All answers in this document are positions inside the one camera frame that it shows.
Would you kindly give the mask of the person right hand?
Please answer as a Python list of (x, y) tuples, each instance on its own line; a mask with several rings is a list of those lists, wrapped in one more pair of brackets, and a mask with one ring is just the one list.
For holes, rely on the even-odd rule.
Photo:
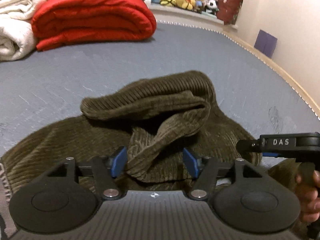
[(307, 185), (303, 181), (301, 174), (296, 175), (295, 194), (300, 202), (300, 221), (305, 223), (312, 223), (319, 219), (319, 172), (313, 173), (313, 183), (315, 187)]

